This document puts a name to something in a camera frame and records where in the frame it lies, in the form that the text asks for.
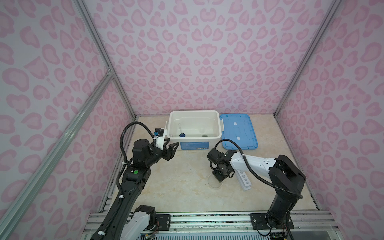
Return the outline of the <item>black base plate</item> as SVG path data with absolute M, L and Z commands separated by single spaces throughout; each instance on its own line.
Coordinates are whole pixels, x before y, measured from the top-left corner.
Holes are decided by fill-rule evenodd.
M 253 230 L 282 230 L 286 227 L 292 230 L 295 228 L 289 214 L 284 214 L 282 218 L 275 218 L 268 213 L 251 213 L 250 218 Z
M 127 230 L 146 231 L 169 231 L 171 226 L 171 215 L 156 214 L 150 215 L 144 212 L 137 212 L 126 224 Z

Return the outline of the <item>white test tube rack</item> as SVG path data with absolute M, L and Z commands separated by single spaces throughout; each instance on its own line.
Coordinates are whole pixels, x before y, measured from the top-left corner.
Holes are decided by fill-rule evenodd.
M 251 189 L 252 183 L 249 180 L 245 171 L 235 170 L 235 176 L 238 179 L 239 184 L 244 191 L 248 191 Z

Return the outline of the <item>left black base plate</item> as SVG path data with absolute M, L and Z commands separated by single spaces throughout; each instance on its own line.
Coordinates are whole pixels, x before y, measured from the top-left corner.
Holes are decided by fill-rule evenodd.
M 169 231 L 171 226 L 171 215 L 156 214 L 150 215 L 144 212 L 137 212 L 126 224 L 127 230 L 146 231 Z

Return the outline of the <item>blue plastic bin lid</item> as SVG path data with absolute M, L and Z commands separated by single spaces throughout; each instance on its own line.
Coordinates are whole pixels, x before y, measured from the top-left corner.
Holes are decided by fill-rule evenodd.
M 251 118 L 247 114 L 222 114 L 222 139 L 235 142 L 242 150 L 255 150 L 258 141 Z

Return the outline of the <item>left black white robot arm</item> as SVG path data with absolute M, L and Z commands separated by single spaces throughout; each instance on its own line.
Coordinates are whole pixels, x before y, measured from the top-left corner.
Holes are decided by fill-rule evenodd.
M 160 159 L 171 160 L 180 143 L 167 145 L 169 139 L 160 149 L 148 140 L 141 139 L 134 142 L 131 164 L 123 173 L 119 195 L 112 204 L 107 216 L 100 227 L 92 235 L 92 240 L 119 240 L 134 203 L 143 191 L 151 175 L 151 166 Z

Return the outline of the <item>clear petri dish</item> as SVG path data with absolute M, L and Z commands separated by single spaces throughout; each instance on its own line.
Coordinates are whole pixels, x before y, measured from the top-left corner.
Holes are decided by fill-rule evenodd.
M 210 174 L 208 176 L 208 185 L 212 188 L 212 189 L 219 189 L 223 183 L 222 182 L 219 182 L 216 177 L 213 175 L 213 174 Z

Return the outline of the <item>blue base graduated cylinder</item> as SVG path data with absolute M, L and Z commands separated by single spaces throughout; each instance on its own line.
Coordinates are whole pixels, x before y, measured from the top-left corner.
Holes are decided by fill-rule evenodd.
M 179 127 L 179 131 L 180 131 L 179 137 L 184 138 L 186 136 L 186 134 L 185 134 L 184 130 L 182 129 L 181 123 L 178 124 L 178 127 Z

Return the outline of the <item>white plastic storage bin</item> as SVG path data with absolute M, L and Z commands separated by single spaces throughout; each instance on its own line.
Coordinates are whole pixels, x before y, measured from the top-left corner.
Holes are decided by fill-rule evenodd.
M 180 138 L 178 124 L 181 123 L 186 136 Z M 200 129 L 205 128 L 202 137 Z M 180 143 L 183 151 L 210 150 L 222 139 L 223 124 L 217 111 L 173 111 L 166 123 L 167 137 L 171 143 Z

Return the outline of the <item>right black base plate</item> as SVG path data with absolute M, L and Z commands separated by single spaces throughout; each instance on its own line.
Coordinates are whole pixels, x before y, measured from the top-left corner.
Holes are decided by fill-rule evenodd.
M 251 213 L 250 218 L 253 230 L 282 230 L 286 227 L 292 230 L 295 228 L 289 214 L 284 214 L 282 218 L 275 218 L 268 213 Z

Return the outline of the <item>aluminium mounting rail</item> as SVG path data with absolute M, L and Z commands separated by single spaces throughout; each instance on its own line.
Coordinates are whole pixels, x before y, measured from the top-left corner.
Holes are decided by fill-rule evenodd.
M 343 236 L 329 211 L 298 210 L 279 228 L 262 223 L 264 212 L 161 213 L 157 228 L 140 240 L 341 240 Z

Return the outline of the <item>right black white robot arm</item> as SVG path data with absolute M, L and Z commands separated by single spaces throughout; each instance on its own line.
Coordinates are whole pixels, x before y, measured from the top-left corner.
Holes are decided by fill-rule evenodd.
M 250 172 L 257 180 L 273 188 L 276 195 L 268 209 L 265 221 L 269 227 L 280 228 L 289 221 L 289 213 L 303 198 L 306 177 L 299 168 L 285 155 L 276 158 L 261 158 L 244 154 L 242 150 L 228 150 L 225 153 L 213 148 L 207 159 L 213 176 L 221 183 L 238 174 L 245 185 L 247 176 L 241 171 Z

